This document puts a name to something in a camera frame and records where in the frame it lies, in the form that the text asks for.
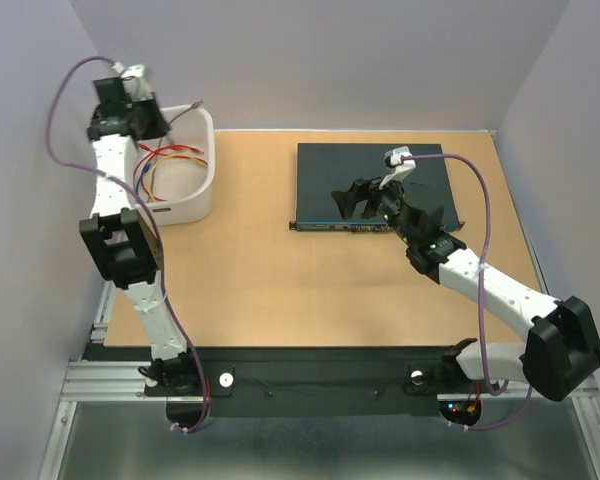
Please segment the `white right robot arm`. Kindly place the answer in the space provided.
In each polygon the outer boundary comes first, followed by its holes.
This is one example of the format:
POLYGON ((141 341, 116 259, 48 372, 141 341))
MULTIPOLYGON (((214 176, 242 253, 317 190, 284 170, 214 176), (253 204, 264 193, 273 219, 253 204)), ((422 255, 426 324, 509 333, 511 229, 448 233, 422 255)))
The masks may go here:
POLYGON ((514 344, 480 337, 458 346, 440 366, 446 387, 514 381, 561 401, 600 368, 600 337, 589 306, 576 296, 559 300, 538 292, 481 262, 446 231, 444 206, 436 199, 378 179, 358 179, 331 196, 344 220, 359 204, 363 217, 380 217, 405 243, 406 257, 418 273, 475 301, 481 313, 490 312, 519 337, 514 344))

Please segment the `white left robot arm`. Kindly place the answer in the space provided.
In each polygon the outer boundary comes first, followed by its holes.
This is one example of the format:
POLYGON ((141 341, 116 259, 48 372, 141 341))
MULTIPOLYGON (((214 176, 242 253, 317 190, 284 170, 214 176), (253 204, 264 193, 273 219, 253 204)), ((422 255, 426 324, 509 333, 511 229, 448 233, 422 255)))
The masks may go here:
POLYGON ((141 141, 168 131, 155 98, 135 94, 120 77, 95 81, 99 103, 87 135, 99 171, 89 218, 79 232, 101 276, 130 301, 151 342, 151 362, 140 374, 165 394, 196 395, 203 371, 168 306, 164 258, 156 227, 126 182, 141 141))

